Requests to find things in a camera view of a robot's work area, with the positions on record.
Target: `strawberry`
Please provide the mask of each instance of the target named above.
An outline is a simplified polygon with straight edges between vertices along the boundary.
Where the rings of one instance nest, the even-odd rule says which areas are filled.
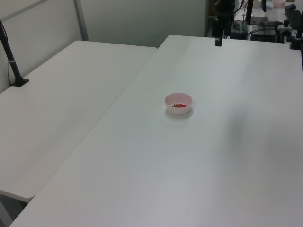
[[[181,107],[186,107],[187,105],[184,105],[184,104],[174,104],[173,107],[176,107],[176,108],[181,108]]]

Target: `cable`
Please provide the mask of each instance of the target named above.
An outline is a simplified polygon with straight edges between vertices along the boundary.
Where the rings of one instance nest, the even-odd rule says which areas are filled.
[[[246,2],[246,4],[242,7],[242,9],[239,12],[236,13],[235,17],[237,16],[238,13],[240,13],[247,6],[247,3],[248,2]]]
[[[3,29],[3,31],[4,31],[4,34],[5,34],[5,37],[6,37],[6,40],[8,41],[9,39],[8,39],[8,34],[6,33],[6,31],[5,31],[5,28],[4,28],[4,26],[3,26],[3,24],[2,24],[2,21],[0,20],[0,26],[2,27],[2,29]],[[9,77],[9,70],[8,70],[8,78],[9,78],[9,85],[11,86],[11,83],[10,83],[10,77]]]
[[[4,31],[4,34],[5,34],[6,40],[9,40],[9,39],[8,39],[8,34],[6,34],[5,28],[4,28],[4,26],[3,26],[3,24],[2,24],[2,21],[1,21],[1,20],[0,20],[0,26],[2,27],[2,29],[3,29],[3,31]]]
[[[10,83],[10,78],[9,78],[9,85],[11,86],[11,83]]]
[[[252,32],[249,32],[249,34],[252,34],[252,33],[255,33],[255,32],[260,32],[260,31],[266,31],[266,30],[275,30],[274,28],[262,28],[262,29],[257,29],[257,30],[254,30]]]
[[[245,17],[246,5],[245,5],[245,7],[244,7],[243,20],[244,20],[244,17]]]

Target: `white surface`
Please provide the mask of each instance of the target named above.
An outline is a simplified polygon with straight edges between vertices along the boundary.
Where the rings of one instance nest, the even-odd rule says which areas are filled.
[[[204,36],[206,0],[81,0],[90,41],[159,47],[168,35]]]
[[[6,5],[16,4],[15,0],[5,1],[10,2]],[[72,42],[81,40],[72,0],[48,0],[6,20],[3,25],[22,76]],[[0,93],[8,87],[8,59],[0,44]]]
[[[11,227],[301,227],[300,56],[169,36]]]
[[[155,53],[77,41],[0,95],[0,193],[29,201]]]

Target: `bowl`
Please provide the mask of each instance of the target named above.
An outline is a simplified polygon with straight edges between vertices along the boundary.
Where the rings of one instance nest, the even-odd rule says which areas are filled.
[[[189,112],[193,99],[185,93],[173,93],[165,98],[167,111],[174,115],[183,115]],[[185,107],[173,107],[174,104],[186,105]]]

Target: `black cable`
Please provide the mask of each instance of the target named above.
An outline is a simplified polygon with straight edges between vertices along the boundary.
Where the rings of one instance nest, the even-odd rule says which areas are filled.
[[[9,78],[9,85],[11,86],[11,83],[10,83],[10,78]]]
[[[6,40],[9,40],[9,39],[8,39],[8,34],[6,34],[5,28],[4,28],[4,26],[3,26],[3,24],[2,24],[2,21],[1,21],[1,20],[0,20],[0,26],[2,27],[2,29],[3,29],[3,31],[4,31],[4,34],[5,34]]]
[[[236,13],[235,17],[237,16],[238,13],[240,13],[247,6],[247,3],[248,2],[246,2],[246,4],[242,7],[242,9],[239,12]]]
[[[252,32],[249,32],[249,34],[252,34],[252,33],[255,33],[255,32],[260,32],[260,31],[266,31],[266,30],[275,30],[274,28],[262,28],[262,29],[257,29],[257,30],[254,30]]]
[[[5,28],[4,28],[4,26],[3,26],[3,24],[2,24],[2,21],[0,20],[0,26],[2,27],[2,29],[3,29],[3,31],[4,31],[4,34],[5,34],[5,37],[6,37],[6,40],[8,41],[9,39],[8,39],[8,34],[6,33],[6,31],[5,31]],[[10,83],[10,77],[9,77],[9,70],[8,70],[8,78],[9,78],[9,85],[11,86],[11,83]]]

